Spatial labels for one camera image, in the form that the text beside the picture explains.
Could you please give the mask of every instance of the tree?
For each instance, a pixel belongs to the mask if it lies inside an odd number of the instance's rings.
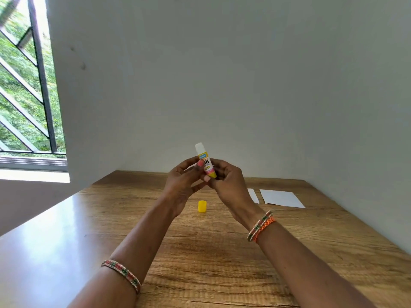
[[[6,0],[0,0],[0,11],[3,11]],[[20,39],[29,27],[28,17],[18,11],[14,11],[13,15],[5,24],[6,30]],[[36,56],[34,52],[33,40],[25,46],[25,49],[32,56]],[[55,128],[55,137],[58,151],[65,152],[63,128],[61,124],[60,105],[58,100],[57,85],[55,80],[53,56],[51,52],[50,39],[43,35],[42,51],[44,57],[44,66],[46,68],[47,86],[49,88],[49,98],[51,110],[53,113],[53,121]],[[40,95],[40,83],[37,68],[12,44],[7,38],[0,34],[0,56],[24,78]],[[14,79],[6,69],[0,66],[0,86],[20,105],[28,111],[40,124],[47,129],[46,119],[43,105],[34,98],[16,79]],[[0,95],[0,114],[4,116],[9,123],[19,130],[33,145],[41,151],[49,151],[50,144],[46,136],[44,136],[36,127],[33,126],[24,116],[19,113],[13,105]],[[0,140],[13,150],[27,150],[27,148],[6,128],[0,124]]]

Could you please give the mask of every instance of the wood grain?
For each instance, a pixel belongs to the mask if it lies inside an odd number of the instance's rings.
[[[164,174],[114,172],[0,237],[1,308],[65,307],[136,224]],[[378,307],[411,307],[411,257],[301,180],[247,179],[292,191],[305,209],[261,204]],[[207,212],[197,203],[206,200]],[[247,231],[208,187],[172,223],[137,307],[298,307]]]

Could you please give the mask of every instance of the glue stick cap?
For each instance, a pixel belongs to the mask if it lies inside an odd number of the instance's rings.
[[[196,151],[197,154],[203,154],[205,152],[205,148],[202,142],[199,142],[198,144],[196,144]]]
[[[204,213],[205,211],[207,211],[207,201],[199,201],[198,202],[198,211],[200,213]]]

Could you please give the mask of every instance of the yellow cap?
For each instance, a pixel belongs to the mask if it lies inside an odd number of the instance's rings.
[[[205,211],[207,211],[207,201],[199,201],[198,202],[198,211],[200,213],[204,213]]]

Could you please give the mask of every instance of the window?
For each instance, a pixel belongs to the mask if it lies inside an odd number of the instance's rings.
[[[45,0],[0,0],[0,167],[67,170]]]

